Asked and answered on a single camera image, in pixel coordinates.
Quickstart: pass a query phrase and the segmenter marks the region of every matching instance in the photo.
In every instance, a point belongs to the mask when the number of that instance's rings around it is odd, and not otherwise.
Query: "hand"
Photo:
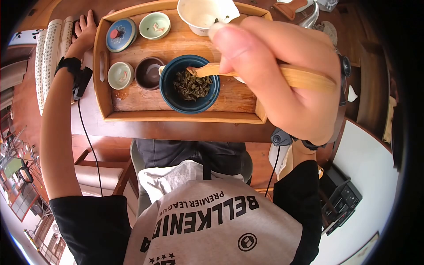
[[[251,16],[240,26],[215,23],[209,37],[222,53],[220,72],[234,69],[275,126],[315,145],[328,142],[340,100],[340,63],[326,34]],[[318,92],[289,87],[276,58],[327,74],[337,89]]]
[[[66,54],[66,57],[77,57],[81,59],[84,52],[93,48],[94,40],[96,38],[97,25],[94,22],[93,10],[89,10],[87,14],[87,23],[85,22],[84,15],[80,16],[80,21],[75,23],[75,36],[72,36],[72,44]]]

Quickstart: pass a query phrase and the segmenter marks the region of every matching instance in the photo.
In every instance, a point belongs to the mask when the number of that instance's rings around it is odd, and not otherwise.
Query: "circular logo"
[[[252,233],[246,233],[239,238],[238,247],[241,251],[250,251],[258,242],[256,236]]]

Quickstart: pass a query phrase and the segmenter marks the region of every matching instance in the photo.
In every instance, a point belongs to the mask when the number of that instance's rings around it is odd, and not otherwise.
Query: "black cable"
[[[274,169],[272,170],[271,177],[269,178],[268,187],[266,187],[265,197],[266,197],[266,195],[267,195],[267,193],[268,193],[269,185],[271,185],[272,175],[274,175],[275,168],[277,167],[277,163],[278,163],[278,156],[280,155],[280,147],[281,147],[281,146],[279,146],[279,147],[278,147],[278,151],[277,151],[277,159],[275,160]]]
[[[88,144],[90,145],[91,151],[92,151],[92,152],[93,152],[93,154],[94,154],[94,159],[96,160],[97,173],[99,174],[100,194],[101,194],[101,195],[102,195],[102,197],[103,197],[102,181],[101,181],[101,179],[100,179],[99,163],[98,163],[98,161],[97,161],[96,153],[94,152],[93,146],[91,145],[90,138],[88,137],[87,131],[85,130],[84,122],[82,121],[81,108],[80,108],[80,105],[79,105],[80,101],[81,101],[81,99],[79,99],[79,100],[78,100],[78,111],[79,111],[79,113],[80,113],[81,124],[82,124],[82,128],[84,129],[85,136],[87,137]]]

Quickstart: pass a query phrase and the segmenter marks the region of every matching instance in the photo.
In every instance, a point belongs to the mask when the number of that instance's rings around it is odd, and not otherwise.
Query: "blue bowl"
[[[177,72],[185,71],[189,66],[202,67],[207,63],[209,63],[208,60],[197,55],[182,55],[173,59],[165,66],[160,76],[159,89],[162,98],[169,107],[184,114],[198,114],[207,110],[215,103],[221,86],[218,75],[210,76],[212,84],[210,84],[208,95],[204,98],[198,98],[196,101],[183,99],[174,87]]]

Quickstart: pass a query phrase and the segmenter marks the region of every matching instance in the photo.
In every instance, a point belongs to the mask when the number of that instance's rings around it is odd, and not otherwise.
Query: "white paper scroll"
[[[48,27],[44,39],[44,47],[42,52],[40,52],[41,62],[41,80],[42,80],[42,95],[38,97],[40,114],[42,115],[42,109],[44,108],[44,103],[46,101],[48,92],[50,90],[50,85],[54,78],[54,72],[56,67],[62,57],[66,55],[66,52],[69,50],[71,45],[72,38],[72,26],[73,18],[67,17],[65,21],[62,20],[52,20]]]
[[[52,20],[47,27],[46,40],[43,54],[43,97],[47,99],[54,71],[59,63],[57,60],[59,53],[59,43],[62,28],[62,20]]]
[[[37,101],[40,115],[43,115],[44,96],[43,96],[43,54],[44,44],[46,40],[47,30],[43,30],[38,34],[37,49],[35,50],[35,88],[37,90]]]

